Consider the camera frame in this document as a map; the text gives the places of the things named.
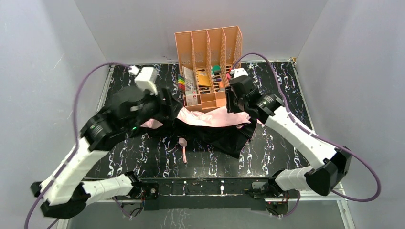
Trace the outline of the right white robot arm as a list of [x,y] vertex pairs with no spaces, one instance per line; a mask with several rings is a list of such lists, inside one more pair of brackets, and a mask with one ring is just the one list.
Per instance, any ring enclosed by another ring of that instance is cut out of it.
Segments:
[[351,155],[316,139],[307,127],[300,129],[301,122],[286,110],[282,99],[274,94],[261,94],[249,76],[231,79],[225,94],[229,113],[246,112],[275,130],[309,163],[307,167],[276,172],[260,188],[262,193],[279,196],[295,189],[327,196],[347,174]]

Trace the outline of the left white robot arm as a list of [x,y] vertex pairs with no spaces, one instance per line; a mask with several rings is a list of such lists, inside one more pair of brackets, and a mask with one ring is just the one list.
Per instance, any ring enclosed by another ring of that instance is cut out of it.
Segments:
[[54,173],[31,185],[34,196],[43,200],[42,214],[48,218],[70,219],[103,199],[145,195],[146,185],[134,172],[89,182],[84,177],[117,144],[135,136],[142,124],[150,119],[175,120],[182,107],[167,88],[155,93],[127,86],[113,94],[79,131],[72,151]]

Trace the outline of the black pink folding umbrella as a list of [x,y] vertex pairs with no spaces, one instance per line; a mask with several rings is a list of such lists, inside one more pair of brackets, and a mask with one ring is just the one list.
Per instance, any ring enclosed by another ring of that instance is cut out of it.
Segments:
[[[141,109],[150,93],[146,93],[137,105],[130,106],[130,114],[135,115],[136,126],[141,120]],[[233,158],[239,158],[243,148],[252,140],[257,121],[246,113],[227,113],[225,107],[219,107],[207,113],[180,110],[174,121],[159,123],[159,126],[141,126],[155,135],[176,132],[187,141],[198,139],[210,144],[220,152]]]

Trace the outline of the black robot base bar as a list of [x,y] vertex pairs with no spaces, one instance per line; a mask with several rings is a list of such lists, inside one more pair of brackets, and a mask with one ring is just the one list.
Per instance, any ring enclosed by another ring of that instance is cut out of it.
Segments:
[[146,210],[248,208],[265,210],[273,195],[266,177],[143,178]]

